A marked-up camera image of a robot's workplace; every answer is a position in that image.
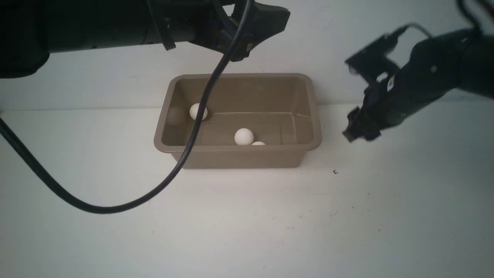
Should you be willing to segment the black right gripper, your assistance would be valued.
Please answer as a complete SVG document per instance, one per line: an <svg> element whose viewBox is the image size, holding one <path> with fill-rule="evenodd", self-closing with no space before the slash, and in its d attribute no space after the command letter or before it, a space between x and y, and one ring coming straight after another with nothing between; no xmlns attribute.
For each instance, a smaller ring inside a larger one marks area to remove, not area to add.
<svg viewBox="0 0 494 278"><path fill-rule="evenodd" d="M424 72L399 71L386 78L365 96L362 107L348 113L343 136L349 142L374 141L382 130L400 125L428 106L428 94L424 93L428 82L429 74Z"/></svg>

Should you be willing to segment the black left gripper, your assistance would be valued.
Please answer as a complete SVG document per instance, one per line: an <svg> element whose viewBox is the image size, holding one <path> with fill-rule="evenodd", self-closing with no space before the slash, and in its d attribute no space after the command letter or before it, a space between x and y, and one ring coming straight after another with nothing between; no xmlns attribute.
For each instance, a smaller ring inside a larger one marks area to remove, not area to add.
<svg viewBox="0 0 494 278"><path fill-rule="evenodd" d="M190 42L225 53L241 29L232 62L242 61L256 46L283 32L290 16L287 8L254 0L171 0L170 49Z"/></svg>

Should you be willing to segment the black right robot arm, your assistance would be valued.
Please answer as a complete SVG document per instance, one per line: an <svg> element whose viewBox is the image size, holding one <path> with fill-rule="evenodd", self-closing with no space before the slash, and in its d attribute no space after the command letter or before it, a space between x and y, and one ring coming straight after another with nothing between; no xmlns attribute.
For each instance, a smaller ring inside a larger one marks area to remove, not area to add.
<svg viewBox="0 0 494 278"><path fill-rule="evenodd" d="M343 135L349 142L375 140L454 89L493 99L492 36L463 29L429 37L399 67L387 55L405 30L382 35L345 61L368 83L362 106L347 116Z"/></svg>

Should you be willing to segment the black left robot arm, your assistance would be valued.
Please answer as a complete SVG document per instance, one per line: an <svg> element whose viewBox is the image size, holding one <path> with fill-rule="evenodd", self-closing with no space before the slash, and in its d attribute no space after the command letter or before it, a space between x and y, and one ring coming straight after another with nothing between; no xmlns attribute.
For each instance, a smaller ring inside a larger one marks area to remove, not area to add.
<svg viewBox="0 0 494 278"><path fill-rule="evenodd" d="M1 78L33 75L52 53L177 42L227 53L244 15L232 62L282 33L289 10L254 0L2 0Z"/></svg>

